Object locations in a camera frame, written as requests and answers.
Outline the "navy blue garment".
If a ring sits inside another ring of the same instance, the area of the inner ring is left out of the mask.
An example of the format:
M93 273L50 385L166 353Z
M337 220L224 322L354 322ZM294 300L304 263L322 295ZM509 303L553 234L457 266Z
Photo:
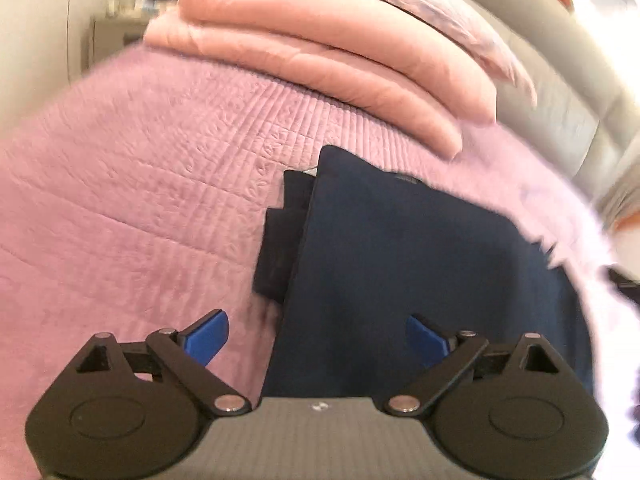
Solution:
M586 387L588 327L562 268L493 211L336 148L316 174L288 170L265 218L254 291L282 308L262 392L383 401L422 370L420 315L494 344L545 336Z

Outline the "pink quilted bedspread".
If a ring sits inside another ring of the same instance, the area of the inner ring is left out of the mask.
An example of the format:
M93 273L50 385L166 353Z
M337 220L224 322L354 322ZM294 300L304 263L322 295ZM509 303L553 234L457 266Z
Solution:
M133 47L1 144L1 474L33 479L30 409L87 338L230 316L213 369L257 396L277 311L250 290L287 169L333 144L504 214L593 280L598 220L513 133L468 129L443 162L361 110L271 77Z

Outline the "folded peach duvet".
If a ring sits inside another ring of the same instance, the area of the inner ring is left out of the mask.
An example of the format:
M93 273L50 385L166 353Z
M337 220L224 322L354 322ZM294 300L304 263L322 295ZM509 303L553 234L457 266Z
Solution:
M143 41L318 91L443 159L462 149L460 122L496 120L497 90L477 62L380 0L178 0Z

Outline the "grey bedside cabinet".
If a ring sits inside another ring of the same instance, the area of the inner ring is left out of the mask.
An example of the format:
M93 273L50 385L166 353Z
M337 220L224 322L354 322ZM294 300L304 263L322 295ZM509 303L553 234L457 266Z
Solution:
M149 21L175 4L176 0L108 0L103 13L90 21L86 67L110 58L136 44Z

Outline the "beige padded headboard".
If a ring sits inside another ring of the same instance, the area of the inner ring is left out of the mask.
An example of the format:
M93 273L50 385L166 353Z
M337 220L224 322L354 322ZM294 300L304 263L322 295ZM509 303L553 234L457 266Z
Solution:
M615 182L639 132L639 107L603 51L556 0L464 0L491 24L532 77L536 107L499 84L499 122L587 196Z

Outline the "pink floral pillow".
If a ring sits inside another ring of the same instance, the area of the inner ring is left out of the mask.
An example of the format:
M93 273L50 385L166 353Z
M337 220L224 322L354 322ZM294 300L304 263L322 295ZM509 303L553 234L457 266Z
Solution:
M537 104L532 77L498 32L464 0L382 0L456 42L495 79L512 84Z

